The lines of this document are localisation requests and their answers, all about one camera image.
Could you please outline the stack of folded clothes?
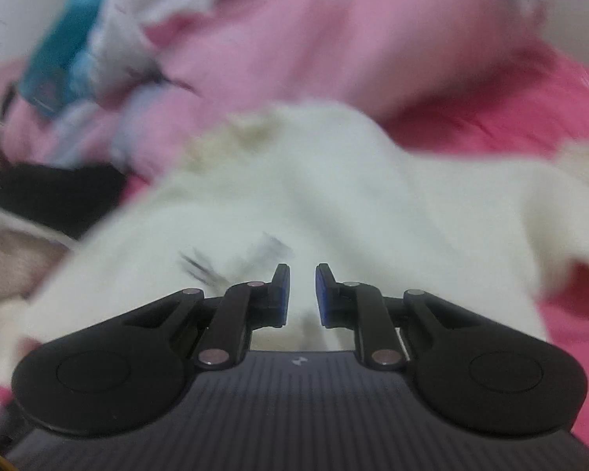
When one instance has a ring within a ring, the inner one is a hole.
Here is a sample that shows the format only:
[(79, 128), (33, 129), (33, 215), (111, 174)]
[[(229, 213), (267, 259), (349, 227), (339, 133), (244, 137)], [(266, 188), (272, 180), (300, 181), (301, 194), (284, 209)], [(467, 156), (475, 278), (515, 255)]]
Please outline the stack of folded clothes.
[(0, 302), (34, 292), (76, 243), (64, 233), (0, 209)]

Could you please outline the pink patterned duvet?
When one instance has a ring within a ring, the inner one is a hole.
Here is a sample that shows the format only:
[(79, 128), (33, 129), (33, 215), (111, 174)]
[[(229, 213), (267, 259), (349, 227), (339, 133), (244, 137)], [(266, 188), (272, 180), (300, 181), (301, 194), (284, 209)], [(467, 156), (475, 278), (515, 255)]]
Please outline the pink patterned duvet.
[(529, 42), (546, 0), (68, 0), (0, 134), (12, 163), (152, 179), (230, 114), (336, 100), (381, 118)]

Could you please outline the pink floral bed blanket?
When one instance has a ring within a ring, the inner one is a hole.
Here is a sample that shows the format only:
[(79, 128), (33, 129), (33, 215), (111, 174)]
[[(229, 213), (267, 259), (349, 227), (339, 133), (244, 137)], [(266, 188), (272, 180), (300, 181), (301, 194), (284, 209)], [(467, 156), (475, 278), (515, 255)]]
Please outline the pink floral bed blanket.
[[(589, 185), (589, 69), (536, 44), (466, 94), (377, 124), (406, 152), (457, 159), (536, 159)], [(534, 302), (545, 336), (589, 375), (589, 266)], [(589, 396), (574, 427), (589, 444)]]

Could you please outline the cream white fleece sweater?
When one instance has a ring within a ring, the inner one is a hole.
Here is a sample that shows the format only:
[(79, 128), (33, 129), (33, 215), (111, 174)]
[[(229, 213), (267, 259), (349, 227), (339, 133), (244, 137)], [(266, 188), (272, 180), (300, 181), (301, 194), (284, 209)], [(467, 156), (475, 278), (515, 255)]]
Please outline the cream white fleece sweater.
[(257, 350), (339, 350), (314, 271), (384, 294), (421, 289), (536, 337), (534, 302), (589, 266), (589, 185), (536, 159), (457, 159), (396, 146), (339, 104), (227, 120), (115, 210), (30, 298), (0, 303), (0, 383), (26, 342), (90, 327), (171, 292), (218, 296), (291, 269), (288, 322)]

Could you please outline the black folded garment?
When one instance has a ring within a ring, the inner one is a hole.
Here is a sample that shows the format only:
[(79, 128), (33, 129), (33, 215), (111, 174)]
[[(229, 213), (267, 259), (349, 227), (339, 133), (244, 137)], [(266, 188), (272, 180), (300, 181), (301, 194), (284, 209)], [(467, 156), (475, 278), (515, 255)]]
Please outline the black folded garment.
[(126, 176), (109, 164), (16, 164), (0, 172), (0, 223), (78, 240), (120, 203)]

